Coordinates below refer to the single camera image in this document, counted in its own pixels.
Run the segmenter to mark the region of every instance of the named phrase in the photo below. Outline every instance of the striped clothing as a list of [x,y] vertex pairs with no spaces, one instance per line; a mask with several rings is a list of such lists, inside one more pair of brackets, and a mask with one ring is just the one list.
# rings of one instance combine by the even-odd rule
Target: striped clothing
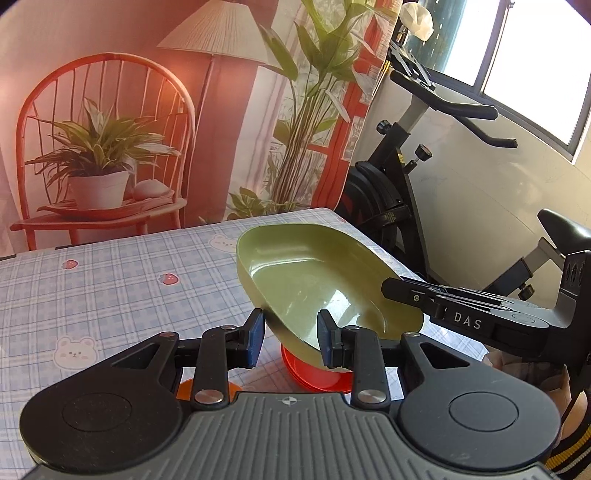
[[581,425],[552,450],[546,467],[561,480],[591,480],[591,398]]

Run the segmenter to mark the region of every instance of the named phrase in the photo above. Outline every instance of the green bowl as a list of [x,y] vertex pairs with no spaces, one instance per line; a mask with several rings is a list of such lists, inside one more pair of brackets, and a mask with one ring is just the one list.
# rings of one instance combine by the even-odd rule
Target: green bowl
[[382,282],[399,278],[369,248],[338,230],[311,223],[262,225],[236,246],[238,278],[267,325],[300,360],[324,368],[316,317],[327,309],[337,325],[370,328],[399,339],[423,325],[420,309],[387,300]]

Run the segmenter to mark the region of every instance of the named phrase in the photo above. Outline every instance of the table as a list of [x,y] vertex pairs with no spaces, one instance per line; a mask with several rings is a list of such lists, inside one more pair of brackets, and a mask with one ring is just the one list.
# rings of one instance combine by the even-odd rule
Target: table
[[[361,241],[397,274],[418,278],[328,209],[303,210],[154,233],[0,261],[0,480],[33,466],[18,419],[36,392],[163,330],[183,338],[241,325],[253,305],[236,273],[236,239],[270,223],[319,223]],[[471,357],[484,346],[433,325],[421,332]],[[183,379],[191,378],[185,369]],[[244,390],[302,391],[267,329],[258,365],[229,373]],[[402,398],[388,369],[393,398]]]

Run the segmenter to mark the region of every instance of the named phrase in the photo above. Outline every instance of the bike seat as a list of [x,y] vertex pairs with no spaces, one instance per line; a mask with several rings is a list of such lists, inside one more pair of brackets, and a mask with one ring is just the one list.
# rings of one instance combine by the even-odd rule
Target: bike seat
[[546,208],[538,212],[538,219],[561,254],[591,250],[591,229]]

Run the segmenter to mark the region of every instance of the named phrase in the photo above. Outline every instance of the metal screw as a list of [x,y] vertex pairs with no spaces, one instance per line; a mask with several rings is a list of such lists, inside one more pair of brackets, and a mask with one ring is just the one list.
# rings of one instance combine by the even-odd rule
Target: metal screw
[[219,390],[199,390],[195,393],[195,401],[205,405],[213,405],[223,400],[223,393]]
[[386,400],[386,394],[381,390],[362,390],[357,395],[357,398],[363,403],[376,404]]

